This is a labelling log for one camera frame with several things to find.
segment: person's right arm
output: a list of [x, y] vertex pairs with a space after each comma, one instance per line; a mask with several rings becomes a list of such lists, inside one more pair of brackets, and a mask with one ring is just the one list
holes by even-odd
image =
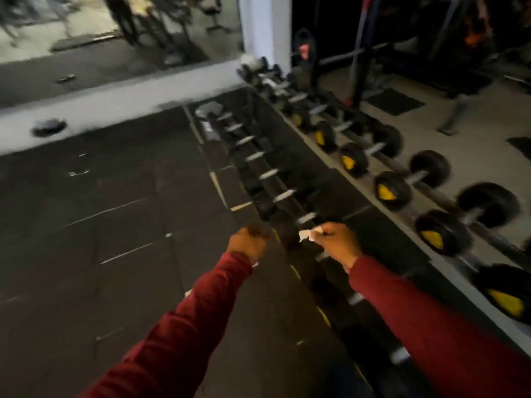
[[322, 227], [324, 235], [312, 237], [343, 265], [352, 288], [376, 308], [442, 396], [531, 396], [531, 360], [363, 256], [345, 225]]

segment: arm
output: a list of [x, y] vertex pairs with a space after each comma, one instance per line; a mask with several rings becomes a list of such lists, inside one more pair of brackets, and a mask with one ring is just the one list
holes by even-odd
[[236, 292], [251, 272], [246, 256], [224, 253], [192, 293], [82, 396], [192, 397], [225, 333]]
[[355, 235], [338, 223], [313, 239], [349, 273], [350, 286], [380, 313], [416, 366], [442, 396], [529, 397], [531, 361], [422, 293], [375, 259], [363, 256]]

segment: person's left hand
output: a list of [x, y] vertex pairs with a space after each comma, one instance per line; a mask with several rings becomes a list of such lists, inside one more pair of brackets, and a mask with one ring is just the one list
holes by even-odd
[[266, 249], [268, 236], [257, 227], [243, 227], [230, 236], [228, 253], [240, 253], [254, 264]]

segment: hand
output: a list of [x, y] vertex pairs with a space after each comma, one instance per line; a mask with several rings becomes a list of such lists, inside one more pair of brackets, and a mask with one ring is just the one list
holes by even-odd
[[312, 232], [313, 240], [323, 246], [330, 256], [349, 272], [356, 260], [363, 255], [356, 235], [342, 223], [327, 222], [321, 227], [322, 234]]
[[257, 227], [243, 227], [230, 236], [228, 253], [240, 253], [254, 264], [266, 249], [268, 236]]

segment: red long-sleeve shirt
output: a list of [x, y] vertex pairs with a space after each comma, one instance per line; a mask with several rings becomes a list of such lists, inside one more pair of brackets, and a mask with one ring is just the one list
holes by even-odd
[[[193, 292], [83, 397], [192, 397], [221, 341], [236, 292], [252, 273], [224, 253]], [[350, 270], [350, 285], [375, 306], [444, 397], [530, 397], [531, 361], [434, 301], [371, 257]]]

